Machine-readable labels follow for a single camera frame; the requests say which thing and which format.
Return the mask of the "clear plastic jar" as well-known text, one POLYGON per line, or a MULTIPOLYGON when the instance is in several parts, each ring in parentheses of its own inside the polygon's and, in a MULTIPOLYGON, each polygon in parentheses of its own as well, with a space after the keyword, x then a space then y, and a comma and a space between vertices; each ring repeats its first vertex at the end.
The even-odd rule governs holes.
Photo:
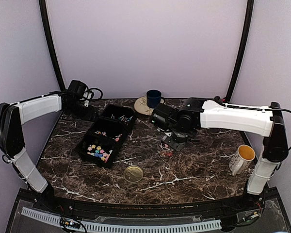
POLYGON ((160 157, 162 158, 170 158, 173 155, 174 150, 163 141, 160 141, 157 144, 157 148, 158 148, 158 153, 160 157))

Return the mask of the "black three-compartment candy tray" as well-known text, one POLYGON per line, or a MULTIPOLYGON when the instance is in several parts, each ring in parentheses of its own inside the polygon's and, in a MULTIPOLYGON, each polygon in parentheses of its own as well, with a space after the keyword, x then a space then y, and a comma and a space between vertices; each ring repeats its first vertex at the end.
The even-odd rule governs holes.
POLYGON ((84 162, 111 168, 135 121, 136 115, 131 108, 109 104, 74 151, 84 162))

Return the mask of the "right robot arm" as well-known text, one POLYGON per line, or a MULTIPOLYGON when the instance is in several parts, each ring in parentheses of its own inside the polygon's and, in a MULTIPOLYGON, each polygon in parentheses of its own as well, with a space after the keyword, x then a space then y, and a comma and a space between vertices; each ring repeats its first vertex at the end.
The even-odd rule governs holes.
POLYGON ((248 179, 247 192, 238 199, 238 207, 247 211, 256 204, 256 195, 262 193, 291 149, 282 115, 284 111, 277 102, 269 106, 245 106, 224 102, 219 97, 188 98, 179 109, 158 104, 150 116, 150 122, 165 133, 164 143, 176 151, 180 151, 202 128, 228 129, 262 136, 261 154, 248 179))

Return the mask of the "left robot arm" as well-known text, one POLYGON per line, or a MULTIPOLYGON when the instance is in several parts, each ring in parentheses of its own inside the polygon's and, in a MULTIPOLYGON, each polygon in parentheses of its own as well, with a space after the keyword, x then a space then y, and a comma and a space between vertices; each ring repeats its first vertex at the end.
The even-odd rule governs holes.
POLYGON ((93 121, 98 110, 91 103, 102 99, 103 92, 99 88, 72 80, 63 91, 53 91, 14 103, 0 104, 0 150, 2 159, 11 164, 17 175, 29 188, 41 195, 40 204, 49 212, 59 207, 58 200, 53 197, 53 187, 38 170, 26 148, 26 126, 33 125, 39 118, 53 113, 63 112, 73 118, 93 121))

